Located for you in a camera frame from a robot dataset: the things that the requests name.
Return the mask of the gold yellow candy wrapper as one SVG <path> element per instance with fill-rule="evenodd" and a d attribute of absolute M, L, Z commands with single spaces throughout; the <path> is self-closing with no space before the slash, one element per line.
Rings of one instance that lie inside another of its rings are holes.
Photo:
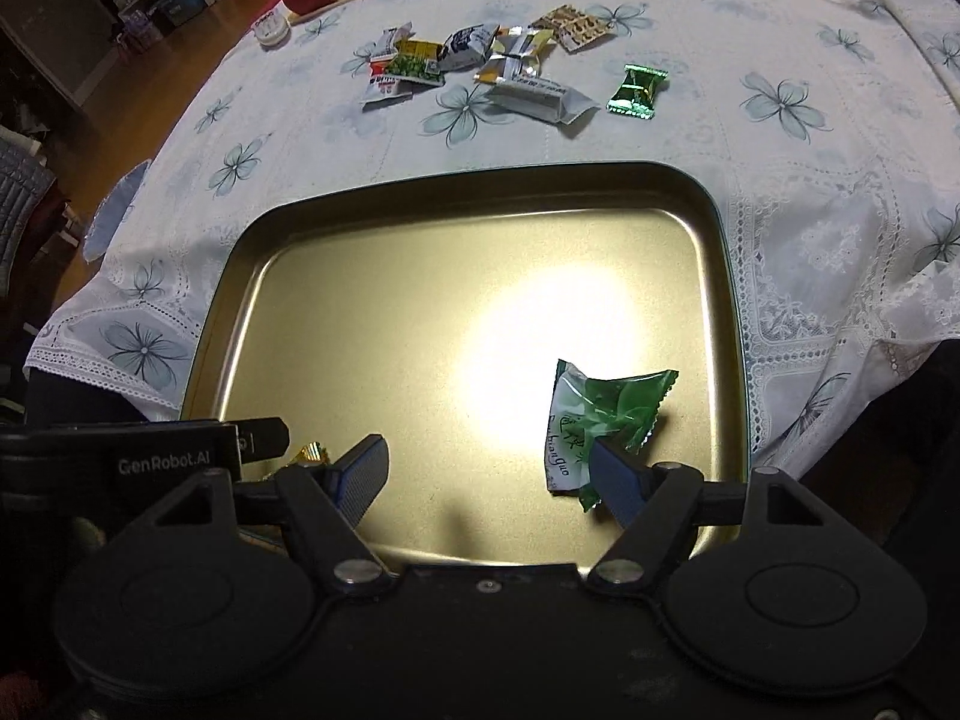
<path fill-rule="evenodd" d="M 331 456 L 320 442 L 309 442 L 299 449 L 293 461 L 295 463 L 308 463 L 308 465 L 329 465 Z"/>

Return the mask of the green white snack packet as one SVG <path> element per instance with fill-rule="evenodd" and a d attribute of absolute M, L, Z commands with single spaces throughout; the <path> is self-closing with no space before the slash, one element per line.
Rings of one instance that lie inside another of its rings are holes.
<path fill-rule="evenodd" d="M 554 496 L 574 496 L 590 512 L 601 504 L 589 454 L 597 439 L 612 439 L 631 455 L 654 433 L 659 408 L 679 372 L 591 379 L 573 362 L 556 363 L 544 447 L 545 484 Z"/>

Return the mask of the shiny green candy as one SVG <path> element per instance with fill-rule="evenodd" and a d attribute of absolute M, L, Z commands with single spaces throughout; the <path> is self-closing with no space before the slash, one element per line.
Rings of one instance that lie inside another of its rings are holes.
<path fill-rule="evenodd" d="M 669 73 L 646 65 L 626 64 L 623 78 L 608 99 L 605 109 L 610 114 L 626 115 L 649 121 L 656 115 L 656 98 L 669 83 Z"/>

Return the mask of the brown heart pattern packet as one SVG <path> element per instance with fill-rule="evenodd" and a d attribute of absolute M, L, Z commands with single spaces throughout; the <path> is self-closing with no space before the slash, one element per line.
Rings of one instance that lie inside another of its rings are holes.
<path fill-rule="evenodd" d="M 568 54 L 576 54 L 612 36 L 608 24 L 571 5 L 560 5 L 530 23 L 535 29 L 550 29 L 553 39 Z"/>

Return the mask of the gold metal tray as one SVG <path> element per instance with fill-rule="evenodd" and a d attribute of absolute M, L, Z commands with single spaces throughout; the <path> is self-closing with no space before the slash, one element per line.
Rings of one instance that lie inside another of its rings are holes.
<path fill-rule="evenodd" d="M 589 566 L 617 538 L 544 472 L 560 362 L 672 369 L 644 458 L 747 472 L 736 300 L 715 202 L 654 163 L 460 172 L 280 206 L 236 242 L 182 411 L 342 454 L 384 437 L 359 531 L 392 564 Z"/>

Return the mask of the round blue seat cushion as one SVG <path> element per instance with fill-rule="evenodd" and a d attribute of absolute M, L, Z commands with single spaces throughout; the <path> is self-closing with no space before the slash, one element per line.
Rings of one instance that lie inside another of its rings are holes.
<path fill-rule="evenodd" d="M 127 210 L 151 166 L 144 160 L 122 176 L 107 195 L 99 202 L 83 238 L 82 257 L 85 263 L 94 263 L 109 249 L 110 241 L 124 221 Z"/>

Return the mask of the white sesame crisp packet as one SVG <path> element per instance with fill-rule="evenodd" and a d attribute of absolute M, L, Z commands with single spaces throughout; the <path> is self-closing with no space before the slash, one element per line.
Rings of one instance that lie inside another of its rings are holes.
<path fill-rule="evenodd" d="M 599 105 L 577 89 L 537 76 L 498 80 L 487 98 L 503 109 L 553 125 L 571 125 Z"/>

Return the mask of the red white snack packet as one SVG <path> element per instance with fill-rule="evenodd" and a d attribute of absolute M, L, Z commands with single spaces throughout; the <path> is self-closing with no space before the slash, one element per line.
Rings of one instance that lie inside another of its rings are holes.
<path fill-rule="evenodd" d="M 412 23 L 404 23 L 400 26 L 384 29 L 381 36 L 373 44 L 370 55 L 368 55 L 370 76 L 368 76 L 368 84 L 364 88 L 363 96 L 361 96 L 361 107 L 363 109 L 398 103 L 398 101 L 405 101 L 405 99 L 413 96 L 409 82 L 404 82 L 398 76 L 391 75 L 387 71 L 387 65 L 398 55 L 397 44 L 402 39 L 412 36 L 412 34 Z"/>

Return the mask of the white floral lace tablecloth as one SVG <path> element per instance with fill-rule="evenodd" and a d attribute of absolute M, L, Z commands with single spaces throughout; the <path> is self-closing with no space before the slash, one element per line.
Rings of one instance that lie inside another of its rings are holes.
<path fill-rule="evenodd" d="M 578 130 L 496 109 L 468 76 L 364 109 L 377 39 L 438 41 L 571 5 L 605 43 L 545 75 L 607 103 L 630 64 L 669 83 L 651 119 Z M 715 199 L 740 310 L 750 452 L 804 473 L 958 333 L 955 0 L 356 0 L 277 50 L 244 37 L 149 163 L 101 270 L 26 364 L 181 408 L 229 250 L 275 206 L 421 174 L 658 161 Z"/>

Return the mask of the green yellow snack packet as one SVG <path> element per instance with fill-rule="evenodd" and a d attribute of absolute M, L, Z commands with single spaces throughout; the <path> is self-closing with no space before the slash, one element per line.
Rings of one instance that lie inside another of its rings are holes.
<path fill-rule="evenodd" d="M 395 44 L 395 54 L 384 65 L 384 73 L 402 82 L 427 86 L 443 86 L 446 75 L 438 68 L 438 55 L 443 44 L 416 39 L 402 39 Z"/>

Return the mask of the silver yellow snack packet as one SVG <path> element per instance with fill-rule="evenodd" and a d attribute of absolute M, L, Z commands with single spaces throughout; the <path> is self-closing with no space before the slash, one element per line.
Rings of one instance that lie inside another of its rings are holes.
<path fill-rule="evenodd" d="M 491 39 L 490 54 L 473 79 L 477 83 L 496 85 L 516 78 L 539 78 L 542 55 L 551 43 L 551 29 L 530 26 L 498 29 Z"/>

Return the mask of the blue white snack packet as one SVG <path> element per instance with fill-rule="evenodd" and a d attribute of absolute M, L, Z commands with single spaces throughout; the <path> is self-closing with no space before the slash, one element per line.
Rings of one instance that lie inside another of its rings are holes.
<path fill-rule="evenodd" d="M 439 51 L 439 70 L 449 73 L 472 70 L 483 65 L 490 55 L 498 29 L 500 27 L 496 23 L 480 23 L 453 32 Z"/>

